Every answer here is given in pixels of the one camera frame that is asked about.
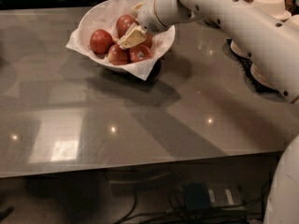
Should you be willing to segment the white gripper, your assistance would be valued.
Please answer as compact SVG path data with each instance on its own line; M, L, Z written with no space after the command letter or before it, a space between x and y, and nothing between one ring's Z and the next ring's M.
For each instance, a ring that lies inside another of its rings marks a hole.
M189 22L192 12L179 0L146 0L132 7L137 11L139 25L133 23L127 32L118 40L122 49L130 49L147 39L147 32L160 34L172 25Z

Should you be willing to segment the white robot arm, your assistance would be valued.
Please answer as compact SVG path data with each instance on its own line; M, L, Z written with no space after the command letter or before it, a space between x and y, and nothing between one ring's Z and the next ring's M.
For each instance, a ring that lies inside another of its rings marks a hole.
M147 0L118 44L129 49L146 34L207 17L216 22L291 104L299 101L299 33L244 0ZM263 224L299 224L299 138L283 152L268 196Z

